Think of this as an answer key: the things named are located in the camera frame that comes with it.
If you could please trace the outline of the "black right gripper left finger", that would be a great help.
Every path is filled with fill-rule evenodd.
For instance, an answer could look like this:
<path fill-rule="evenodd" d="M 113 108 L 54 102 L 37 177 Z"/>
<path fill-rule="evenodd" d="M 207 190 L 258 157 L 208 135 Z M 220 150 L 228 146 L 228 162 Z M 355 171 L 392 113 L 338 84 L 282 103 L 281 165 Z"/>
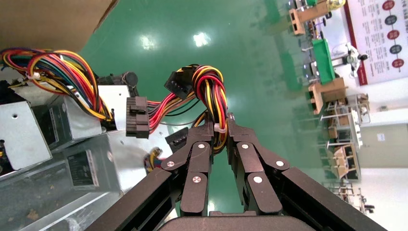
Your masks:
<path fill-rule="evenodd" d="M 156 231 L 175 203 L 187 196 L 188 216 L 205 216 L 211 172 L 214 125 L 188 130 L 186 142 L 87 227 L 89 231 Z"/>

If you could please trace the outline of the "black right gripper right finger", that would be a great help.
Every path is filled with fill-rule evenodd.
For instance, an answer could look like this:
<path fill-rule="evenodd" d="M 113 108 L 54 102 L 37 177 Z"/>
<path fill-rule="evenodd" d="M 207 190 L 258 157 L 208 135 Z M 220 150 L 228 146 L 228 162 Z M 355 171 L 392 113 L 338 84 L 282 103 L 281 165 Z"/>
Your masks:
<path fill-rule="evenodd" d="M 228 162 L 255 231 L 381 231 L 377 222 L 268 150 L 227 114 Z"/>

